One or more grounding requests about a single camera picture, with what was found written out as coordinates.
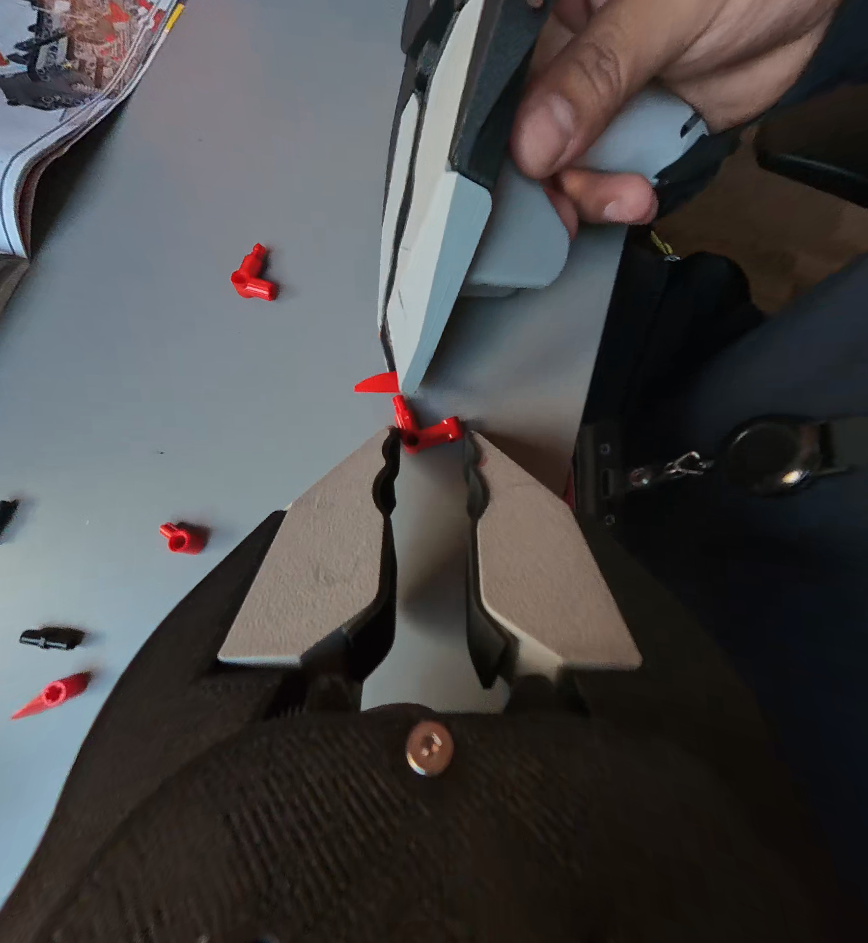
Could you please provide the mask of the red lego axle connector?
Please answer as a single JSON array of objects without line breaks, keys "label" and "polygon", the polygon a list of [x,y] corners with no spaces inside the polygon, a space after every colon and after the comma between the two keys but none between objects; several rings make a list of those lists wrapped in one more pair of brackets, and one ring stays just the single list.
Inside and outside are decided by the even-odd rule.
[{"label": "red lego axle connector", "polygon": [[395,426],[399,430],[407,454],[418,454],[440,445],[458,442],[464,437],[464,426],[457,417],[444,418],[428,427],[421,427],[404,395],[392,397]]}]

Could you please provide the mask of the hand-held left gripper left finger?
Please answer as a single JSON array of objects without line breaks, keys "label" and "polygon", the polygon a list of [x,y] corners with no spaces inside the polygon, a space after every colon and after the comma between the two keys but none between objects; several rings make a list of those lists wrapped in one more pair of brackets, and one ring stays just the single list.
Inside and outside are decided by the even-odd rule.
[{"label": "hand-held left gripper left finger", "polygon": [[401,437],[384,428],[286,509],[218,659],[364,682],[395,636]]}]

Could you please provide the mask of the black office chair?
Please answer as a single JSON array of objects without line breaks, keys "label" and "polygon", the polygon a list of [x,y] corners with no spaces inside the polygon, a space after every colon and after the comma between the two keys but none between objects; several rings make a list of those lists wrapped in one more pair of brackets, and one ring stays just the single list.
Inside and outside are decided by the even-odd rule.
[{"label": "black office chair", "polygon": [[868,210],[868,153],[843,155],[826,143],[794,143],[764,125],[756,134],[758,165],[781,178]]}]

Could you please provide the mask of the person's right hand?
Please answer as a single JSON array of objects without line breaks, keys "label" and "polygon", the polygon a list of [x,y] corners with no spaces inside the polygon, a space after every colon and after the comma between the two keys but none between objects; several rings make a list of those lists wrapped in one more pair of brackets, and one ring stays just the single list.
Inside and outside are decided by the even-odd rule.
[{"label": "person's right hand", "polygon": [[536,46],[509,149],[574,239],[582,222],[653,221],[652,185],[579,161],[626,102],[658,83],[718,133],[771,107],[800,77],[838,1],[557,2]]}]

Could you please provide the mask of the clear badge holder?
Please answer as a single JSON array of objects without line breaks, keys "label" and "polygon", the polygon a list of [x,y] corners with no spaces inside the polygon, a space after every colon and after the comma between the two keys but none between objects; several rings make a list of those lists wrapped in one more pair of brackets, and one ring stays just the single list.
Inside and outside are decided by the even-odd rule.
[{"label": "clear badge holder", "polygon": [[623,436],[613,419],[583,424],[572,456],[575,512],[619,535],[628,491]]}]

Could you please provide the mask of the red lego short connector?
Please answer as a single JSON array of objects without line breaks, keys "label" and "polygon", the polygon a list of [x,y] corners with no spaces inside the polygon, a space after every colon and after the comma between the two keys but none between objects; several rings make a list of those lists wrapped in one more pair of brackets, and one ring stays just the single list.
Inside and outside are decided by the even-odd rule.
[{"label": "red lego short connector", "polygon": [[277,283],[263,278],[261,273],[265,267],[256,264],[256,260],[247,253],[239,267],[231,273],[230,282],[240,297],[258,299],[268,302],[276,300],[278,295]]}]

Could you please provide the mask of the lego instruction booklet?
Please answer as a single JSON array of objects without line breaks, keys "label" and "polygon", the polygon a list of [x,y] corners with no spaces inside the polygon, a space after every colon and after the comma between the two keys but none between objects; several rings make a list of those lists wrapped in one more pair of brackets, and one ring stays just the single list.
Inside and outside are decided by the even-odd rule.
[{"label": "lego instruction booklet", "polygon": [[45,169],[136,87],[185,2],[0,1],[0,320]]}]

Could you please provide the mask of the black fabric bag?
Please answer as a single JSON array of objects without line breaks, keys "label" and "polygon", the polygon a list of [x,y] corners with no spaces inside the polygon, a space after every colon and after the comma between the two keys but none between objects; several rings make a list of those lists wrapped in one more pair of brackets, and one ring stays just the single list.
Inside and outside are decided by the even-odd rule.
[{"label": "black fabric bag", "polygon": [[717,253],[680,256],[652,230],[625,239],[583,424],[645,417],[714,356],[764,322],[749,279]]}]

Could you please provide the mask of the person's dark navy clothing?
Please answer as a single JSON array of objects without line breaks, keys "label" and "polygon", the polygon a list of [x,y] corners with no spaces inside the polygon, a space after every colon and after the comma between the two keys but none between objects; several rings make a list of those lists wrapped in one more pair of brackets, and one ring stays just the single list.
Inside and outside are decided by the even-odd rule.
[{"label": "person's dark navy clothing", "polygon": [[760,498],[669,483],[629,495],[621,528],[755,691],[868,920],[868,252],[615,421],[631,468],[772,415],[829,422],[809,484]]}]

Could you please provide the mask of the red lego claw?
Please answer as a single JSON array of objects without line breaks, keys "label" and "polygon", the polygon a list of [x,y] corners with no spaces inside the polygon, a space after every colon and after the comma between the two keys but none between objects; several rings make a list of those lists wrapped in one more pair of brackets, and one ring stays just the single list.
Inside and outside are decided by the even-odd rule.
[{"label": "red lego claw", "polygon": [[94,675],[95,672],[88,669],[51,681],[39,694],[17,709],[10,719],[19,721],[36,717],[74,701],[86,693]]}]

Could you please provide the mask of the red lego pin connector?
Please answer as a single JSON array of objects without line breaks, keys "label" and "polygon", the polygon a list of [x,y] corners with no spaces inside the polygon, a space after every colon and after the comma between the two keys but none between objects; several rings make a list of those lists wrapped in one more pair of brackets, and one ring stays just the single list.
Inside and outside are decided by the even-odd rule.
[{"label": "red lego pin connector", "polygon": [[202,525],[168,522],[160,525],[159,534],[171,553],[198,555],[206,547],[210,532]]}]

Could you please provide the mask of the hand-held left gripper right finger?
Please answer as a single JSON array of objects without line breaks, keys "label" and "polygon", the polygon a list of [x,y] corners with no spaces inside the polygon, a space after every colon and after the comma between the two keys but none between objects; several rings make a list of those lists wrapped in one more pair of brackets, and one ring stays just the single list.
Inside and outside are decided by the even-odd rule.
[{"label": "hand-held left gripper right finger", "polygon": [[480,685],[630,672],[642,655],[569,506],[477,432],[464,439],[466,636]]}]

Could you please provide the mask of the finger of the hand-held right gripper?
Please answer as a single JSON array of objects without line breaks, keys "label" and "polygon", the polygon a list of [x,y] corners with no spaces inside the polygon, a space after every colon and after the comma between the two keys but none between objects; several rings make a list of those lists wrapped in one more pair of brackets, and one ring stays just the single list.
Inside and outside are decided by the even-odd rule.
[{"label": "finger of the hand-held right gripper", "polygon": [[405,100],[392,126],[391,173],[383,209],[377,298],[378,335],[388,369],[394,369],[395,364],[387,311],[393,292],[398,253],[412,204],[418,127],[422,117],[422,100],[414,92]]},{"label": "finger of the hand-held right gripper", "polygon": [[410,206],[389,300],[389,333],[401,392],[417,392],[490,210],[487,188],[450,168],[449,154],[485,3],[459,12],[428,87],[413,159]]}]

